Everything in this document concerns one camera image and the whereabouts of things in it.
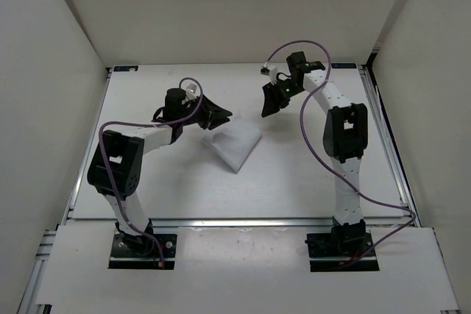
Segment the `white skirt cloth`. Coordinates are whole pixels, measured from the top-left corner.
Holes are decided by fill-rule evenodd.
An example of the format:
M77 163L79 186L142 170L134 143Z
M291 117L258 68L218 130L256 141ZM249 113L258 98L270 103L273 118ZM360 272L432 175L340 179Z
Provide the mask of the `white skirt cloth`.
M201 143L237 174L261 137L262 131L239 115L203 136Z

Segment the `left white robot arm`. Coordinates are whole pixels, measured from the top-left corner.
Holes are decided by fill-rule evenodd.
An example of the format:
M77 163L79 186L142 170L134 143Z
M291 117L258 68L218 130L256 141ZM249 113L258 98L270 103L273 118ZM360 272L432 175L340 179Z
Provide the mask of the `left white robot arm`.
M196 124L212 130L229 122L232 115L203 94L171 88L150 124L137 124L133 133L110 130L111 122L100 128L87 181L110 204L122 242L136 254L159 249L152 222L137 195L144 155L175 143L185 126Z

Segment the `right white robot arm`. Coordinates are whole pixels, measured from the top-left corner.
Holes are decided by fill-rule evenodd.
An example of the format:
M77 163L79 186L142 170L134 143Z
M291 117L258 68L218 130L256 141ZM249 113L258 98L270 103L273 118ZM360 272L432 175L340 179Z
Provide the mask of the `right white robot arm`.
M262 87L261 116L278 113L290 98L308 92L326 115L322 144L335 176L336 202L330 234L314 241L320 251L346 255L366 242L366 224L361 211L359 171L368 144L368 110L346 98L330 81L330 65L306 60L302 51L286 58L289 75L281 79L277 67L264 63L261 74L269 77Z

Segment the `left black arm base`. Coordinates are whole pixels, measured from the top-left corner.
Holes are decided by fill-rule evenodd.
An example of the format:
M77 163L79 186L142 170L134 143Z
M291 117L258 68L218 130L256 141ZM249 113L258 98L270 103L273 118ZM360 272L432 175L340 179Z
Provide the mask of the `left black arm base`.
M110 248L109 269L126 270L174 270L177 250L177 234L154 234L162 249L160 252L153 240L138 236L131 238L124 233L115 231Z

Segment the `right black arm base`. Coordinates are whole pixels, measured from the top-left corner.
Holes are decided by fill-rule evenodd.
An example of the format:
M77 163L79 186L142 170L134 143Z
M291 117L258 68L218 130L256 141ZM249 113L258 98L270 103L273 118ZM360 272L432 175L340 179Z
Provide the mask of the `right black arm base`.
M308 233L305 244L311 273L379 271L373 241L361 221L334 224L329 233Z

